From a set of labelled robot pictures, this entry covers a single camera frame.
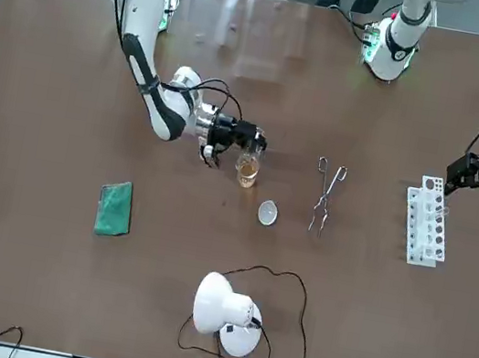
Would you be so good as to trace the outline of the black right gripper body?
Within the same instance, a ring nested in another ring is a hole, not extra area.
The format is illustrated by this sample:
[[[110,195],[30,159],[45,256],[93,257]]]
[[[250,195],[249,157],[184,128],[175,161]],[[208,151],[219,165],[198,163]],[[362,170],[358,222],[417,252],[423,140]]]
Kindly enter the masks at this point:
[[[215,114],[210,126],[208,143],[224,147],[238,144],[240,134],[238,128],[241,123],[242,119],[227,114]]]

